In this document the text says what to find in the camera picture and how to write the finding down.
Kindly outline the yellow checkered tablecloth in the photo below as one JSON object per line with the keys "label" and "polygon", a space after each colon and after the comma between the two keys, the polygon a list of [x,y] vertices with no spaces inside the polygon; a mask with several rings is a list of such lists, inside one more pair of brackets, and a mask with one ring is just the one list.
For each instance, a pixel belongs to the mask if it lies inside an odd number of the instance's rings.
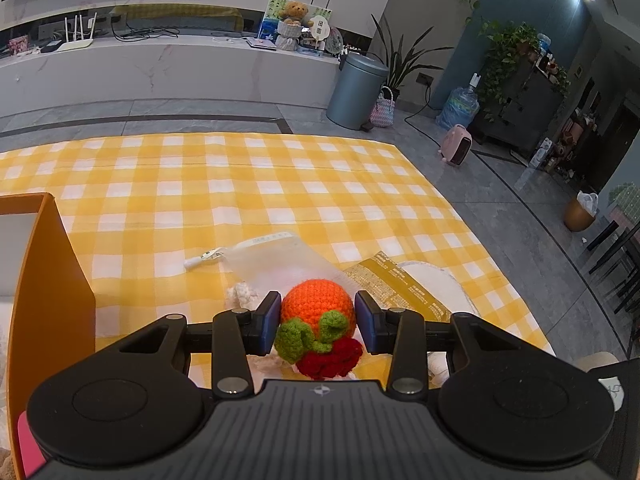
{"label": "yellow checkered tablecloth", "polygon": [[549,348],[454,206],[385,143],[223,132],[66,141],[3,153],[1,191],[53,196],[96,298],[96,350],[167,313],[210,320],[231,273],[186,270],[186,259],[280,232],[339,269],[376,254],[444,269],[481,318]]}

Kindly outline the blue-grey trash bin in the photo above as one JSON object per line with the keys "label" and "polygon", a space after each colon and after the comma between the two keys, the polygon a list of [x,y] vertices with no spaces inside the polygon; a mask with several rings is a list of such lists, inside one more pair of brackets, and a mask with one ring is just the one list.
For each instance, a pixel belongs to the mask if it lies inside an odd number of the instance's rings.
{"label": "blue-grey trash bin", "polygon": [[360,130],[369,121],[387,75],[388,67],[375,58],[354,52],[343,56],[326,118],[343,128]]}

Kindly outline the pink space heater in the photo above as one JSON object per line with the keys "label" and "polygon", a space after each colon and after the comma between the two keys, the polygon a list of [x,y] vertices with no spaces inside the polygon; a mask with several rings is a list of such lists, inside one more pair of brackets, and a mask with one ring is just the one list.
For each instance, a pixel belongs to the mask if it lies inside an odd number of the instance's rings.
{"label": "pink space heater", "polygon": [[452,126],[442,139],[439,154],[449,165],[460,166],[468,156],[473,144],[472,136],[465,126]]}

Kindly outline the orange crocheted fruit toy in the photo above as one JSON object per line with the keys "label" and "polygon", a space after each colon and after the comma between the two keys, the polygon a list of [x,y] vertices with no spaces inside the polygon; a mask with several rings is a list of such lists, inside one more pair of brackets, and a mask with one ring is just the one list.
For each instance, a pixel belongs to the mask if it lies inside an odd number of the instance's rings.
{"label": "orange crocheted fruit toy", "polygon": [[282,360],[316,382],[345,378],[363,355],[355,330],[349,293],[334,281],[308,280],[282,300],[273,345]]}

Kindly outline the white marble tv console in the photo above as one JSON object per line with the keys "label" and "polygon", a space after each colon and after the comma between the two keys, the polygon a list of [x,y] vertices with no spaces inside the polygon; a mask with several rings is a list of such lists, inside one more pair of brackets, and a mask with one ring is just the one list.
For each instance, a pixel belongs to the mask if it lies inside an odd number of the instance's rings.
{"label": "white marble tv console", "polygon": [[135,100],[248,101],[325,108],[335,58],[259,50],[241,38],[113,38],[1,62],[1,113]]}

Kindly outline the dark cabinet with plants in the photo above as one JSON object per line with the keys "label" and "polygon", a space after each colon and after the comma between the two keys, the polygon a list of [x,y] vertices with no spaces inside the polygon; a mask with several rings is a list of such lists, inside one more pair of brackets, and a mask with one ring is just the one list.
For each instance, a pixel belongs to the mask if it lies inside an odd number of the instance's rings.
{"label": "dark cabinet with plants", "polygon": [[567,96],[566,70],[552,53],[550,38],[525,22],[484,21],[480,34],[488,48],[473,130],[483,140],[533,153]]}

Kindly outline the gold printed package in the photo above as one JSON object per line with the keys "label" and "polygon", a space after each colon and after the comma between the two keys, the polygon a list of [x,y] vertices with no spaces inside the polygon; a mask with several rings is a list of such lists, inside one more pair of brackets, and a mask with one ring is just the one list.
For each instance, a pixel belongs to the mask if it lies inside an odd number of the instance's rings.
{"label": "gold printed package", "polygon": [[381,308],[413,310],[430,322],[448,322],[450,319],[451,312],[445,305],[385,252],[378,252],[344,272]]}

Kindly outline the orange storage box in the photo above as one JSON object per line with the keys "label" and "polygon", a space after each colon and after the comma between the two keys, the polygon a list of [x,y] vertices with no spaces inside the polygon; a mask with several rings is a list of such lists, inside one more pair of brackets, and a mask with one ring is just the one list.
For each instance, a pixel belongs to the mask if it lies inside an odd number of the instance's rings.
{"label": "orange storage box", "polygon": [[1,467],[26,479],[17,421],[36,388],[96,348],[96,297],[54,197],[1,197]]}

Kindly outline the white wifi router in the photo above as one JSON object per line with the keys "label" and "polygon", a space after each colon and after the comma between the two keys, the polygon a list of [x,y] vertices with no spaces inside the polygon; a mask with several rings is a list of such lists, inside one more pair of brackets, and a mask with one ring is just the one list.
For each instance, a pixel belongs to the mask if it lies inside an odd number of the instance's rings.
{"label": "white wifi router", "polygon": [[64,41],[58,48],[60,51],[80,50],[90,47],[94,41],[94,29],[98,14],[93,13],[86,20],[81,14],[76,14],[73,24],[65,20]]}

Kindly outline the pink object in box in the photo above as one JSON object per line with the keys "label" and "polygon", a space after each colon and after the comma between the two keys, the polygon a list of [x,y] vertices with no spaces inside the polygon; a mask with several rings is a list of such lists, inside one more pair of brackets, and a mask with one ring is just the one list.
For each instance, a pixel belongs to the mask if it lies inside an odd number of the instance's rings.
{"label": "pink object in box", "polygon": [[29,479],[47,461],[44,458],[40,447],[37,444],[32,430],[30,430],[27,415],[23,412],[17,421],[18,444],[20,445],[21,459],[23,463],[25,478]]}

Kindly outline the pastel woven basket bag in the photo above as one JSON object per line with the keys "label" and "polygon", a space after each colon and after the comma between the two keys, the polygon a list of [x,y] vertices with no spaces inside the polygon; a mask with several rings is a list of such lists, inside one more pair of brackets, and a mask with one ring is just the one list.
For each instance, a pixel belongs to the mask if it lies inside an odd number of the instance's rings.
{"label": "pastel woven basket bag", "polygon": [[370,114],[370,123],[373,127],[387,128],[393,125],[394,115],[395,100],[392,89],[382,86]]}

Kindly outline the tall leafy floor plant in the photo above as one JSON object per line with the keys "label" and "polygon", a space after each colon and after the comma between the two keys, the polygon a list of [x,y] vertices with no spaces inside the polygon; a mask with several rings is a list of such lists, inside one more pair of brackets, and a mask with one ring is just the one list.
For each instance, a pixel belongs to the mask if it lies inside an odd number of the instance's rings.
{"label": "tall leafy floor plant", "polygon": [[414,72],[420,72],[420,70],[442,70],[442,66],[421,62],[425,55],[452,50],[451,46],[431,48],[422,46],[423,41],[433,31],[433,26],[425,29],[420,36],[417,36],[411,44],[406,46],[405,35],[401,34],[398,40],[395,40],[390,24],[388,24],[384,16],[380,20],[372,16],[372,21],[378,39],[382,44],[383,53],[378,56],[378,59],[387,68],[384,86],[390,89],[394,100],[398,99],[405,80]]}

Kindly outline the small white clip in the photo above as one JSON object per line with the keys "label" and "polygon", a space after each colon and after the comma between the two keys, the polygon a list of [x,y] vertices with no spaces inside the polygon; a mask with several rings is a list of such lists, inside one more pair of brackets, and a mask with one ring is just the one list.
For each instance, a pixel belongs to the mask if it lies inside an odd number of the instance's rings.
{"label": "small white clip", "polygon": [[187,271],[195,269],[204,263],[209,263],[219,259],[222,256],[223,252],[224,250],[220,247],[211,249],[208,252],[204,252],[204,254],[201,254],[199,256],[187,258],[186,260],[184,260],[183,266]]}

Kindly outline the blue water jug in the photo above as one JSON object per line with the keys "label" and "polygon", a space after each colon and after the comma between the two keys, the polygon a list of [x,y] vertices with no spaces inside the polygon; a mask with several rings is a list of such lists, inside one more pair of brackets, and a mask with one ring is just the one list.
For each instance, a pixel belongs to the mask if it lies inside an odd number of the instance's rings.
{"label": "blue water jug", "polygon": [[480,109],[476,89],[480,83],[480,75],[474,73],[466,87],[455,88],[436,117],[436,125],[449,130],[459,125],[468,128]]}

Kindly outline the teddy bear toy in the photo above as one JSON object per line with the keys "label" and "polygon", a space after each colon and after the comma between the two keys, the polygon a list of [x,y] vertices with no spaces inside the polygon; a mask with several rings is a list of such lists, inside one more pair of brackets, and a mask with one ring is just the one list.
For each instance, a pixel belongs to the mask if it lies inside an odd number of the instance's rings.
{"label": "teddy bear toy", "polygon": [[279,11],[280,27],[302,27],[308,25],[307,14],[309,12],[306,3],[300,1],[288,1]]}

